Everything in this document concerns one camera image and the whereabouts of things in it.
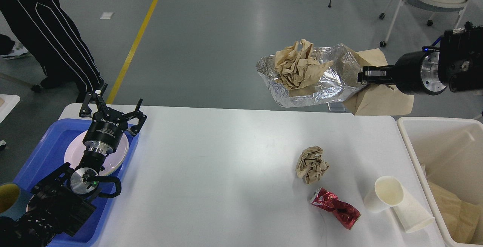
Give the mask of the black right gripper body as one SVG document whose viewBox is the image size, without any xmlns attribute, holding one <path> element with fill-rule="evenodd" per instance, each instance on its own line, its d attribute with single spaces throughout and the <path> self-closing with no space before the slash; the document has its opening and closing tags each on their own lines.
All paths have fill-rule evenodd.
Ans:
<svg viewBox="0 0 483 247">
<path fill-rule="evenodd" d="M 391 79 L 404 94 L 435 96 L 446 90 L 438 75 L 439 51 L 404 54 L 391 69 Z"/>
</svg>

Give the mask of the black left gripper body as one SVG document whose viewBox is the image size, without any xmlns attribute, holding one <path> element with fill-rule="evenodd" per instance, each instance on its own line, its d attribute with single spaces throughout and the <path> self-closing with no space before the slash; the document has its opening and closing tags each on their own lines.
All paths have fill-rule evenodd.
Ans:
<svg viewBox="0 0 483 247">
<path fill-rule="evenodd" d="M 83 138 L 83 144 L 87 148 L 95 146 L 103 148 L 103 154 L 114 153 L 127 129 L 127 121 L 123 121 L 119 117 L 95 113 L 92 117 L 92 124 Z"/>
</svg>

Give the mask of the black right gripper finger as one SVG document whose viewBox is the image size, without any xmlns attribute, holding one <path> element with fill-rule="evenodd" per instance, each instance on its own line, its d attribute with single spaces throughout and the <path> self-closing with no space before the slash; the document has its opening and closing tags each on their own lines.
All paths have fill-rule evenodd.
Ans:
<svg viewBox="0 0 483 247">
<path fill-rule="evenodd" d="M 394 65 L 363 66 L 362 71 L 357 75 L 357 81 L 364 84 L 394 85 L 395 82 L 391 75 L 393 67 Z"/>
</svg>

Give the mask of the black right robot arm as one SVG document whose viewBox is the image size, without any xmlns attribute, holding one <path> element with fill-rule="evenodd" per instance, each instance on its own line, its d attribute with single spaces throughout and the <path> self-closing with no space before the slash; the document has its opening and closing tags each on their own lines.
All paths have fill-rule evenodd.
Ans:
<svg viewBox="0 0 483 247">
<path fill-rule="evenodd" d="M 360 83 L 395 85 L 404 94 L 435 96 L 477 91 L 483 87 L 483 27 L 466 22 L 449 29 L 432 45 L 401 56 L 388 66 L 364 66 Z"/>
</svg>

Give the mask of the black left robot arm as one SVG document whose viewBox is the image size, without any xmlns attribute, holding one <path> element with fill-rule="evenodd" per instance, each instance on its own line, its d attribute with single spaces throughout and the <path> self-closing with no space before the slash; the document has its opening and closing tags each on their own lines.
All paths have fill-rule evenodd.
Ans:
<svg viewBox="0 0 483 247">
<path fill-rule="evenodd" d="M 105 83 L 87 93 L 82 103 L 79 116 L 92 123 L 83 137 L 79 164 L 71 168 L 66 162 L 36 183 L 24 213 L 1 217 L 1 245 L 45 247 L 58 234 L 74 236 L 95 212 L 93 200 L 121 194 L 121 180 L 100 173 L 124 133 L 139 134 L 147 116 L 140 110 L 143 99 L 129 113 L 108 107 L 103 99 L 106 88 Z"/>
</svg>

